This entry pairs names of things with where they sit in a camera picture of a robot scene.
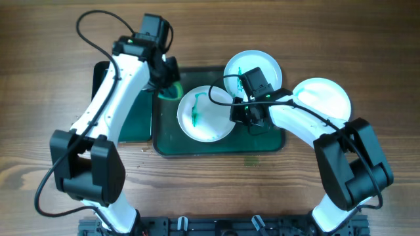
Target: wooden table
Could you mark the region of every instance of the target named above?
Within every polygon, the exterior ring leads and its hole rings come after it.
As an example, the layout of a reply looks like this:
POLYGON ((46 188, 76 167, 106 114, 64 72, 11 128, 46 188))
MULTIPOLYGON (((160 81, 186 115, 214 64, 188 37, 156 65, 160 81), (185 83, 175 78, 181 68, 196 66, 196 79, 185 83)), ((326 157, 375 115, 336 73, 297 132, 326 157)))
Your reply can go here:
MULTIPOLYGON (((55 129, 68 130, 85 111, 93 66, 105 59, 75 33, 77 17, 90 9, 117 13, 135 29, 145 12, 164 16, 175 30, 169 54, 181 66, 225 65, 236 53, 257 49, 277 60, 285 88, 311 77, 338 82, 350 96, 352 117, 373 125, 395 176, 383 192, 384 207, 363 211, 372 235, 418 235, 418 3, 111 2, 1 3, 0 235, 75 235, 77 221, 92 216, 87 211, 50 219, 33 208, 35 190, 51 167, 49 138, 55 129)), ((82 25, 82 32, 108 51, 129 33, 99 14, 82 25)), ((151 142, 121 145, 119 153, 128 174, 124 190, 143 216, 304 214, 324 195, 313 150, 290 133, 281 152, 257 157, 257 167, 247 167, 244 156, 164 159, 151 142)), ((80 206, 53 181, 42 194, 45 210, 80 206)))

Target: white dish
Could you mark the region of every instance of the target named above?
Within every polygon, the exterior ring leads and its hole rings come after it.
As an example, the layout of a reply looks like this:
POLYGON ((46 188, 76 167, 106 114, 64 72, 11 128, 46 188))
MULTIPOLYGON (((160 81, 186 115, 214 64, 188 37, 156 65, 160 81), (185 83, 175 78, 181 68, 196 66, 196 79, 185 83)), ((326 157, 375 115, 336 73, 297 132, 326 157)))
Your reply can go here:
POLYGON ((293 89, 293 94, 304 104, 326 115, 346 121, 350 119, 350 98, 340 85, 329 79, 302 81, 293 89))
MULTIPOLYGON (((235 123, 229 120, 230 107, 212 103, 209 99, 209 88, 210 86, 201 86, 185 94, 177 111, 181 129, 190 138, 200 142, 220 140, 235 126, 235 123)), ((233 102, 233 98, 218 87, 211 89, 211 97, 218 102, 233 102)))
MULTIPOLYGON (((261 68, 267 82, 274 90, 282 87, 283 76, 280 66, 273 57, 258 50, 247 50, 235 55, 226 65, 223 75, 244 74, 256 67, 261 68)), ((232 97, 245 98, 245 91, 238 77, 228 77, 223 82, 232 97)))

